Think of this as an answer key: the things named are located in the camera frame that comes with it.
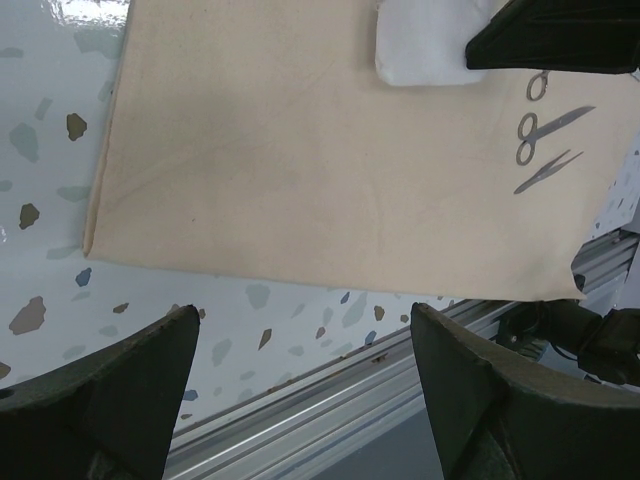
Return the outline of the white gauze pad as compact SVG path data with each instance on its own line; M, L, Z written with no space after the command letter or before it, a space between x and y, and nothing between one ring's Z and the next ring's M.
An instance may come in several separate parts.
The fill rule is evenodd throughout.
M384 0L377 9L375 68L393 87L461 86L484 79L466 66L468 42L494 13L487 0Z

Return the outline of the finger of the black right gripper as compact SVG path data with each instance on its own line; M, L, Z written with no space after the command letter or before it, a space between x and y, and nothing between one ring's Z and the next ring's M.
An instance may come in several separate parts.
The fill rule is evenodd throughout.
M470 70L639 69L638 0L512 0L465 48Z

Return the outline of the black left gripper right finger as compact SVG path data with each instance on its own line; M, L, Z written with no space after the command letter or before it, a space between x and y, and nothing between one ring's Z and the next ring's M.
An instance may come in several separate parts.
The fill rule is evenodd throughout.
M549 369L426 304L410 331L445 478L638 478L637 394Z

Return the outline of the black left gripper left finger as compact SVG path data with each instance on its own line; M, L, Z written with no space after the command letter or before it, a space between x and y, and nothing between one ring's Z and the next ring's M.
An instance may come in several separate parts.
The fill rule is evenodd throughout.
M1 391L4 479L160 479L200 330L180 307Z

